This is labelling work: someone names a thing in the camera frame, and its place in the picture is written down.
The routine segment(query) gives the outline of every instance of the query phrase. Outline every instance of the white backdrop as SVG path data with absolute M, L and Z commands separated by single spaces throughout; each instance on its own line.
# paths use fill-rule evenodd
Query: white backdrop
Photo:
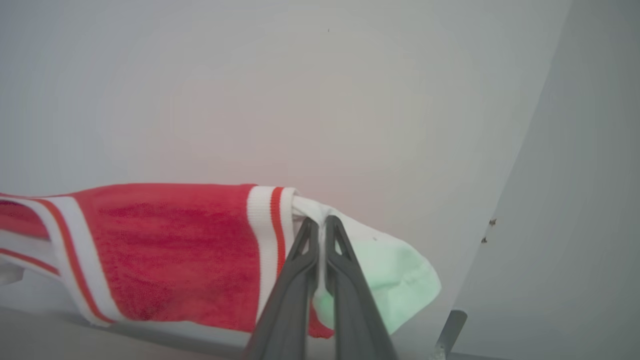
M 295 186 L 437 269 L 441 295 L 394 335 L 409 359 L 458 294 L 569 0 L 0 6 L 0 192 Z M 0 304 L 50 309 L 39 292 Z

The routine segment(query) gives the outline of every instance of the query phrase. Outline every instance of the red towel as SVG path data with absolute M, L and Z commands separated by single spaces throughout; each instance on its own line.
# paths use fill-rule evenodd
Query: red towel
M 294 241 L 293 188 L 126 184 L 0 194 L 0 257 L 61 280 L 91 323 L 250 332 Z M 312 311 L 310 334 L 332 331 Z

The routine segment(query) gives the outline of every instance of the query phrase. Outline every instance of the red stripe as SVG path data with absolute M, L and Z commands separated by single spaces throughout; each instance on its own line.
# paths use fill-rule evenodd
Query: red stripe
M 89 286 L 87 285 L 86 279 L 84 278 L 84 274 L 80 269 L 80 262 L 78 261 L 78 257 L 76 254 L 76 248 L 74 247 L 74 243 L 71 240 L 71 233 L 69 231 L 69 228 L 67 227 L 67 223 L 65 222 L 65 219 L 62 217 L 62 214 L 60 213 L 60 210 L 58 210 L 58 208 L 56 208 L 56 206 L 54 206 L 54 204 L 52 204 L 49 201 L 42 200 L 42 199 L 30 199 L 30 200 L 37 201 L 42 205 L 44 205 L 51 212 L 51 215 L 53 215 L 53 218 L 56 219 L 56 222 L 58 223 L 58 227 L 60 228 L 60 234 L 62 235 L 62 240 L 65 244 L 65 250 L 67 251 L 69 265 L 71 266 L 71 270 L 73 271 L 74 277 L 76 278 L 76 283 L 78 284 L 78 288 L 80 288 L 80 292 L 82 293 L 84 300 L 89 306 L 89 309 L 91 309 L 91 312 L 93 313 L 93 315 L 95 315 L 95 317 L 97 317 L 98 319 L 104 322 L 114 323 L 115 321 L 109 319 L 108 317 L 104 316 L 104 314 L 100 312 L 100 309 L 98 309 L 98 305 L 96 305 L 93 299 L 93 296 L 91 295 L 91 292 L 89 292 Z
M 271 193 L 271 223 L 273 224 L 273 230 L 276 232 L 276 239 L 278 240 L 278 275 L 284 265 L 284 231 L 282 231 L 282 222 L 280 221 L 280 196 L 284 188 L 275 188 Z
M 31 264 L 31 265 L 35 265 L 35 266 L 37 266 L 39 268 L 47 270 L 48 272 L 50 272 L 50 273 L 52 273 L 54 275 L 60 276 L 60 273 L 58 272 L 58 269 L 56 269 L 53 266 L 45 263 L 44 261 L 40 261 L 40 260 L 38 260 L 36 258 L 32 258 L 31 256 L 22 255 L 22 254 L 19 254 L 17 252 L 13 252 L 13 251 L 7 250 L 7 249 L 0 249 L 0 254 L 11 256 L 12 258 L 20 259 L 22 261 L 25 261 L 25 262 Z

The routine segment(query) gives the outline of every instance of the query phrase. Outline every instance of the mint green sock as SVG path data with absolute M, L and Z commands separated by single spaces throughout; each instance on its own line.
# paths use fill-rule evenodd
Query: mint green sock
M 429 261 L 411 245 L 319 202 L 295 197 L 294 217 L 310 217 L 321 229 L 320 280 L 313 298 L 320 322 L 333 329 L 333 297 L 324 287 L 324 220 L 336 215 L 349 236 L 387 331 L 392 334 L 436 298 L 442 286 Z

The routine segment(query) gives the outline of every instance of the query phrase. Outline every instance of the fabric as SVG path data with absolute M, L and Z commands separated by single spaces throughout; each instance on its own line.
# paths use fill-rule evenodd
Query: fabric
M 323 256 L 325 252 L 324 221 L 330 215 L 340 218 L 378 311 L 390 334 L 431 303 L 440 293 L 442 286 L 435 269 L 411 245 L 363 225 L 340 211 L 314 200 L 296 196 L 293 200 L 293 208 L 296 223 L 309 217 L 320 226 L 319 241 Z M 321 274 L 324 274 L 325 266 L 326 263 L 321 261 L 319 269 Z M 320 276 L 313 305 L 320 322 L 332 329 L 333 297 L 324 286 L 324 276 Z
M 309 216 L 323 229 L 331 214 L 339 212 L 298 197 L 293 188 L 250 184 L 125 184 L 54 197 L 0 194 L 0 260 L 11 265 L 0 271 L 7 282 L 21 277 L 16 266 L 61 281 L 96 325 L 191 321 L 250 332 L 298 223 Z M 395 330 L 433 300 L 437 276 L 409 245 L 340 217 L 385 324 Z M 370 241 L 372 236 L 381 241 Z M 382 270 L 376 268 L 379 261 L 385 262 Z M 428 282 L 431 293 L 418 279 Z M 325 293 L 316 294 L 310 312 L 309 333 L 315 337 L 333 334 L 325 326 L 333 318 Z

